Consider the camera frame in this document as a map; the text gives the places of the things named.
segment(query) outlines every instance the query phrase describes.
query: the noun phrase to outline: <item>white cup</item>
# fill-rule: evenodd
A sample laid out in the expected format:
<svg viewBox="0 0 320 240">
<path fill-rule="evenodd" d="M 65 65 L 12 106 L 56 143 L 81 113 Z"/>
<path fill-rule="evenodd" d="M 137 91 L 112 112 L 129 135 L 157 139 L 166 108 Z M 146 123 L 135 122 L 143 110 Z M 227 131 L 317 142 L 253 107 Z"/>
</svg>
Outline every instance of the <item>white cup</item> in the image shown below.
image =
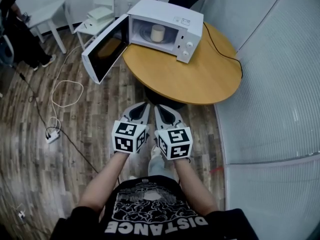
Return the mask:
<svg viewBox="0 0 320 240">
<path fill-rule="evenodd" d="M 166 28 L 162 25 L 153 25 L 151 30 L 151 40 L 154 42 L 161 42 L 164 39 Z"/>
</svg>

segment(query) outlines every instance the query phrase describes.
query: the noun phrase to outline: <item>black pants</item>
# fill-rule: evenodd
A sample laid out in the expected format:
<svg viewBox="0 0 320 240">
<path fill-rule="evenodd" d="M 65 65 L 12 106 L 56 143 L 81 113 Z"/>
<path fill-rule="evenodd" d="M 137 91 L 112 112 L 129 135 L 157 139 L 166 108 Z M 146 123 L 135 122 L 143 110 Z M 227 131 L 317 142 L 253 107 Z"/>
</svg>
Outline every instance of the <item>black pants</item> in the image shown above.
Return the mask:
<svg viewBox="0 0 320 240">
<path fill-rule="evenodd" d="M 45 65 L 50 61 L 51 56 L 45 53 L 27 26 L 24 29 L 13 27 L 7 36 L 13 46 L 15 62 L 24 61 L 36 68 L 39 63 Z"/>
</svg>

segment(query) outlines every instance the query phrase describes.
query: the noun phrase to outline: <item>microwave control knob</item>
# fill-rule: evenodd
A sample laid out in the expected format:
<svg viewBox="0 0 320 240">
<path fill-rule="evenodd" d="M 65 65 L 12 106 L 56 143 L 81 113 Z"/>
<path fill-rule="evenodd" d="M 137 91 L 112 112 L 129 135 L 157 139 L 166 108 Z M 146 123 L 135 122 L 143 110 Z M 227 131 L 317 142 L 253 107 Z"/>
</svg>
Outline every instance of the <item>microwave control knob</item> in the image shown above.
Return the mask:
<svg viewBox="0 0 320 240">
<path fill-rule="evenodd" d="M 186 47 L 187 47 L 187 48 L 194 47 L 194 44 L 193 44 L 192 42 L 187 42 L 187 43 L 186 43 Z"/>
<path fill-rule="evenodd" d="M 182 55 L 185 56 L 185 57 L 187 57 L 187 56 L 189 56 L 189 52 L 187 52 L 186 50 L 184 50 L 184 51 L 182 52 Z"/>
</svg>

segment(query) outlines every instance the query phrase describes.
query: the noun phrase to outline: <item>wooden floor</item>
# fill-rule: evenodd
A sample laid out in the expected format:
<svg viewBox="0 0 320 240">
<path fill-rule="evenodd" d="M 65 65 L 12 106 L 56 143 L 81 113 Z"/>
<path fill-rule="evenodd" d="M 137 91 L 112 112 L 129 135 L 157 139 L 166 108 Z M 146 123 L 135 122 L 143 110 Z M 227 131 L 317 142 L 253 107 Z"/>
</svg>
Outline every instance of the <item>wooden floor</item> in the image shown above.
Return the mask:
<svg viewBox="0 0 320 240">
<path fill-rule="evenodd" d="M 68 52 L 79 45 L 77 36 L 67 30 L 61 31 L 60 35 Z M 21 62 L 18 71 L 38 93 L 40 113 L 47 123 L 54 115 L 50 100 L 53 81 L 66 55 L 50 35 L 43 47 L 47 54 L 57 55 L 52 65 L 33 72 Z M 110 135 L 114 121 L 128 106 L 148 100 L 143 85 L 123 60 L 119 60 L 99 85 L 89 78 L 81 52 L 78 48 L 69 56 L 59 79 L 82 83 L 83 94 L 77 104 L 56 107 L 56 110 L 62 129 L 100 171 L 112 152 Z M 53 99 L 61 105 L 74 102 L 80 90 L 79 85 L 62 83 Z M 0 224 L 14 238 L 24 240 L 49 239 L 58 218 L 66 218 L 71 213 L 84 188 L 96 175 L 63 134 L 54 143 L 46 144 L 45 128 L 35 103 L 28 102 L 31 94 L 26 83 L 15 74 L 7 94 L 0 100 L 0 169 L 3 176 L 0 177 Z M 224 172 L 214 106 L 186 105 L 179 112 L 192 131 L 192 165 L 223 210 Z M 154 124 L 152 105 L 151 137 L 140 154 L 130 156 L 120 181 L 128 179 L 129 175 L 147 175 L 150 150 L 154 145 Z M 25 210 L 28 223 L 24 224 L 18 217 L 16 207 L 19 204 L 19 210 Z"/>
</svg>

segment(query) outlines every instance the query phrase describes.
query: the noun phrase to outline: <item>microwave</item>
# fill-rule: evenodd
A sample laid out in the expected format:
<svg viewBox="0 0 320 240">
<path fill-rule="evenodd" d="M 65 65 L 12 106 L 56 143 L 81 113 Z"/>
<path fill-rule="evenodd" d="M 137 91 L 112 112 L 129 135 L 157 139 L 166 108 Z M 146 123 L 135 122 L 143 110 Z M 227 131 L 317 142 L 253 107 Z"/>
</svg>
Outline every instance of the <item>microwave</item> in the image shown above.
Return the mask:
<svg viewBox="0 0 320 240">
<path fill-rule="evenodd" d="M 204 15 L 167 2 L 140 0 L 108 26 L 82 53 L 84 67 L 100 84 L 129 44 L 189 63 L 202 37 Z"/>
</svg>

